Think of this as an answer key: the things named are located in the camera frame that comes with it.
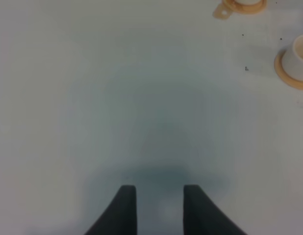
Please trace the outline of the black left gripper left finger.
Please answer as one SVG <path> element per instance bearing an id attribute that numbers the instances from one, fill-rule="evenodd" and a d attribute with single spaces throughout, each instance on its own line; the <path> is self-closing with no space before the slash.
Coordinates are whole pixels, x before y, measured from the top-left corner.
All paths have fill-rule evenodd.
<path id="1" fill-rule="evenodd" d="M 85 234 L 137 234 L 136 187 L 132 185 L 121 186 L 106 210 Z"/>

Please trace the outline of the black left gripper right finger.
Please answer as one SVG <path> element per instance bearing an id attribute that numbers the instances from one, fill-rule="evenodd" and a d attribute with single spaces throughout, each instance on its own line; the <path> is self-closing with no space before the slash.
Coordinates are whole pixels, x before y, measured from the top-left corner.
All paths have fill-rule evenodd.
<path id="1" fill-rule="evenodd" d="M 198 185 L 183 188 L 183 233 L 185 235 L 244 235 Z"/>

